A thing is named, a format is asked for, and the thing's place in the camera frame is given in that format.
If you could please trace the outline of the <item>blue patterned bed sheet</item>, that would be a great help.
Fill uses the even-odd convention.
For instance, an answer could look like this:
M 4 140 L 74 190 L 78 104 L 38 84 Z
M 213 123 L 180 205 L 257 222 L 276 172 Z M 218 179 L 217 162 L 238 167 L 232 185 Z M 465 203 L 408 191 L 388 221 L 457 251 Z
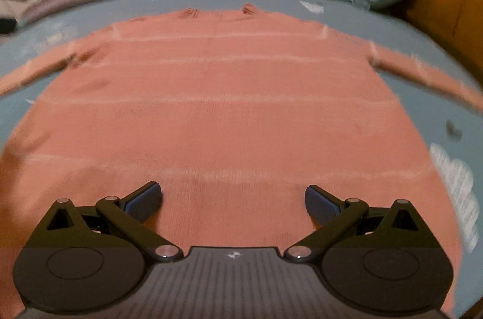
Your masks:
M 61 43 L 77 40 L 115 22 L 174 12 L 184 8 L 226 10 L 252 3 L 267 11 L 282 12 L 295 18 L 315 20 L 345 33 L 416 55 L 462 80 L 473 78 L 428 37 L 413 27 L 376 13 L 364 12 L 349 4 L 330 0 L 101 0 L 50 15 L 21 32 L 1 48 L 1 70 L 10 71 L 22 63 Z M 458 217 L 469 215 L 472 233 L 464 236 L 462 265 L 450 302 L 451 315 L 459 317 L 482 296 L 482 117 L 430 89 L 391 74 L 383 80 L 398 97 L 427 144 L 444 148 L 453 163 L 463 163 L 467 176 L 465 200 L 456 205 Z M 94 191 L 87 185 L 93 173 L 88 160 L 81 158 L 74 169 L 73 188 L 79 191 L 78 204 L 91 204 L 102 196 L 135 188 L 155 179 L 165 191 L 165 206 L 152 220 L 163 236 L 178 241 L 188 234 L 187 245 L 286 245 L 289 238 L 276 236 L 273 227 L 253 219 L 247 205 L 236 201 L 230 209 L 228 200 L 234 190 L 211 188 L 207 194 L 185 192 L 175 183 L 171 171 L 160 163 L 141 167 L 130 155 L 120 166 L 121 177 L 100 183 Z

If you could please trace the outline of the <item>salmon pink knit sweater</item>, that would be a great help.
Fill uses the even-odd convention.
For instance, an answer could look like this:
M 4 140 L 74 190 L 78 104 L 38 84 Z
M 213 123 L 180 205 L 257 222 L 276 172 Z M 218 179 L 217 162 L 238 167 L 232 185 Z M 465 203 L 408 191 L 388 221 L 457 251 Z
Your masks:
M 317 184 L 410 200 L 459 267 L 453 205 L 381 69 L 482 107 L 416 57 L 250 4 L 115 23 L 3 75 L 9 93 L 57 72 L 2 152 L 2 317 L 21 310 L 13 262 L 55 199 L 90 206 L 149 181 L 165 194 L 158 233 L 183 249 L 286 248 L 314 228 Z

